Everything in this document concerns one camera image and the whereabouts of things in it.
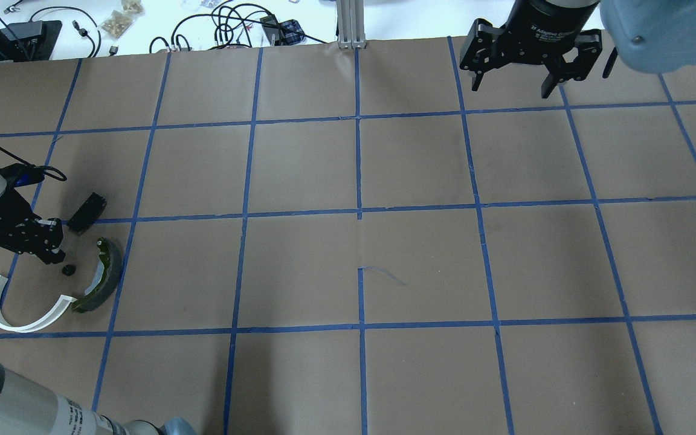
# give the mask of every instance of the white curved object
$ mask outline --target white curved object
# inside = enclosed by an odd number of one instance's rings
[[[7,278],[0,275],[0,300],[2,300],[2,291],[5,289],[7,280]],[[2,315],[2,309],[0,308],[0,328],[3,330],[9,330],[11,332],[36,332],[37,330],[48,327],[49,325],[53,324],[53,322],[58,320],[58,317],[61,317],[63,312],[66,311],[66,309],[69,308],[69,305],[75,300],[77,299],[70,297],[70,295],[61,295],[61,297],[58,298],[58,301],[56,301],[55,305],[53,305],[53,308],[51,308],[47,314],[42,316],[41,319],[22,327],[14,327],[9,324],[9,322],[5,320],[5,317]]]

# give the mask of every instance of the small plastic bag of parts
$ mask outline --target small plastic bag of parts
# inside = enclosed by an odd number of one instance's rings
[[[118,39],[133,24],[133,17],[118,10],[111,12],[111,16],[101,23],[101,28],[114,39]]]
[[[141,0],[122,0],[122,11],[132,16],[138,16],[144,13],[144,6],[141,5]]]

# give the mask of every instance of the black plug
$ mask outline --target black plug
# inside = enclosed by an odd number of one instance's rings
[[[74,26],[74,28],[80,34],[80,36],[82,36],[83,38],[85,38],[85,36],[88,35],[88,31],[85,30],[84,28],[80,28],[80,25],[79,25],[79,23],[77,23],[77,20],[72,21],[71,24]]]

